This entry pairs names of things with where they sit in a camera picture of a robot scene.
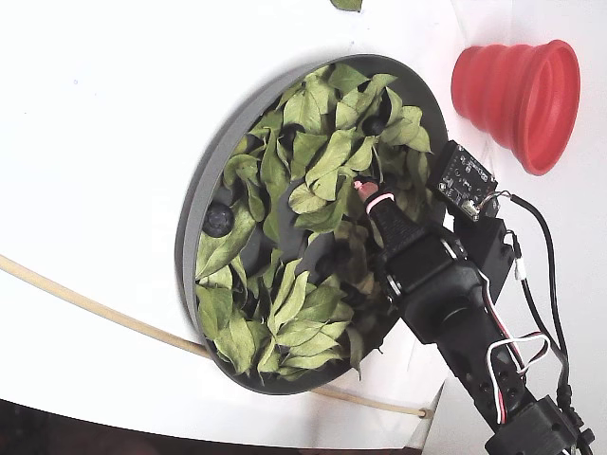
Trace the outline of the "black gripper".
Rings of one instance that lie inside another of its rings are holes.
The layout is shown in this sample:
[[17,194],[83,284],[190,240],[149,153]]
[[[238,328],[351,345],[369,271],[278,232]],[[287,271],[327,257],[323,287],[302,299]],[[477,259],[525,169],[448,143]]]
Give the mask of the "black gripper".
[[456,219],[450,231],[411,220],[370,177],[356,177],[353,186],[382,239],[378,274],[398,308],[476,309],[486,304],[484,289],[491,299],[499,295],[514,261],[501,219]]

